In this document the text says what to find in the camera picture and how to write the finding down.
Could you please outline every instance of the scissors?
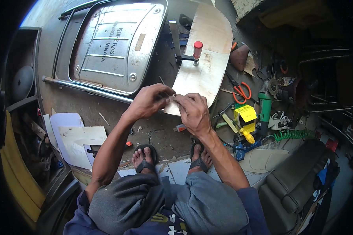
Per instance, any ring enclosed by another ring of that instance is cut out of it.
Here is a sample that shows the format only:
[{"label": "scissors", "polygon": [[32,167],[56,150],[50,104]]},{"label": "scissors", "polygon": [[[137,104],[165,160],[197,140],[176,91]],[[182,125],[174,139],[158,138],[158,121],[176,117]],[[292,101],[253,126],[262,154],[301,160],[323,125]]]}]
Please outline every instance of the scissors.
[{"label": "scissors", "polygon": [[249,88],[249,86],[245,82],[241,82],[241,84],[246,86],[248,89],[249,95],[247,97],[245,95],[245,92],[243,91],[242,87],[240,87],[240,84],[238,82],[236,82],[230,74],[228,74],[227,72],[225,72],[225,74],[229,78],[229,81],[231,82],[231,84],[234,86],[234,89],[238,92],[238,94],[243,96],[243,98],[245,99],[243,102],[238,101],[237,97],[235,97],[235,93],[233,92],[233,97],[234,97],[235,101],[240,105],[245,104],[246,101],[251,98],[251,89]]}]

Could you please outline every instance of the flip-flop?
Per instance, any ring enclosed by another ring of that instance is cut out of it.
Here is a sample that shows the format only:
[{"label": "flip-flop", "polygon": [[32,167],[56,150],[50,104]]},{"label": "flip-flop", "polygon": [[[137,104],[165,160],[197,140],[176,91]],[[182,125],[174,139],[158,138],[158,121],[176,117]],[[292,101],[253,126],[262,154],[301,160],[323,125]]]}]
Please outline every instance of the flip-flop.
[{"label": "flip-flop", "polygon": [[[201,146],[201,150],[200,150],[200,153],[199,153],[199,158],[198,158],[197,160],[195,160],[194,162],[192,162],[192,157],[193,157],[193,152],[194,152],[194,151],[193,151],[193,148],[195,148],[195,145],[197,145],[197,144],[200,144],[200,146]],[[202,170],[203,170],[205,173],[207,173],[209,169],[208,169],[207,165],[206,165],[206,164],[203,162],[203,160],[201,159],[201,154],[202,154],[203,151],[204,151],[204,145],[202,145],[201,142],[196,141],[196,142],[192,145],[192,147],[191,147],[191,166],[190,166],[190,169],[199,166],[199,167],[202,168]]]},{"label": "flip-flop", "polygon": [[150,145],[150,144],[141,144],[141,145],[136,147],[135,152],[140,148],[143,151],[143,153],[144,153],[144,148],[146,148],[146,147],[149,147],[151,149],[153,165],[150,164],[149,162],[147,162],[145,160],[145,157],[144,157],[144,160],[136,168],[136,173],[140,173],[144,168],[148,168],[149,170],[151,170],[154,173],[156,173],[154,166],[157,164],[157,162],[156,162],[157,161],[157,152],[155,151],[155,148],[152,145]]}]

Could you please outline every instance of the hand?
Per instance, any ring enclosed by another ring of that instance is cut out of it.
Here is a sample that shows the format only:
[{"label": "hand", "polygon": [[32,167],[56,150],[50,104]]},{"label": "hand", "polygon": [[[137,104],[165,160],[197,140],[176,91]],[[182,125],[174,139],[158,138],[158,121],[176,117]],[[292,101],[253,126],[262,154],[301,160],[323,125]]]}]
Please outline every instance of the hand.
[{"label": "hand", "polygon": [[212,131],[207,98],[193,93],[185,96],[176,94],[173,99],[178,103],[182,123],[191,134],[201,138]]},{"label": "hand", "polygon": [[175,91],[172,88],[162,83],[141,88],[131,105],[126,110],[125,115],[133,122],[152,116],[159,109],[163,109],[168,103],[170,103],[169,98],[161,98],[158,95],[163,92],[167,93],[169,96],[175,94]]}]

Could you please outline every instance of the green coiled hose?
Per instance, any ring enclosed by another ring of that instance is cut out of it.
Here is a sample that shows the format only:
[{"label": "green coiled hose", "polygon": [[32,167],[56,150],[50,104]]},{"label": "green coiled hose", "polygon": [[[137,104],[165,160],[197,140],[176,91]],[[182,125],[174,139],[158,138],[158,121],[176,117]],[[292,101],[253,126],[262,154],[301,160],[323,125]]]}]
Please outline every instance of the green coiled hose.
[{"label": "green coiled hose", "polygon": [[269,135],[268,137],[274,137],[276,142],[283,139],[301,139],[301,138],[315,138],[315,132],[312,130],[290,130],[288,132],[282,132]]}]

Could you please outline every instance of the round metal disc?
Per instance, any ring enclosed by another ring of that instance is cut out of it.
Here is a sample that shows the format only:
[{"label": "round metal disc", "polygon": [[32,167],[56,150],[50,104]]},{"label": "round metal disc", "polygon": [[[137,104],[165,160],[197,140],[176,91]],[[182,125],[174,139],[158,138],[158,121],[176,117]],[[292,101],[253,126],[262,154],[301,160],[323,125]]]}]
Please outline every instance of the round metal disc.
[{"label": "round metal disc", "polygon": [[272,78],[271,80],[269,80],[268,91],[272,96],[278,93],[278,82],[276,81],[276,79]]},{"label": "round metal disc", "polygon": [[14,76],[12,82],[12,99],[14,102],[28,97],[34,84],[34,70],[30,66],[22,67]]}]

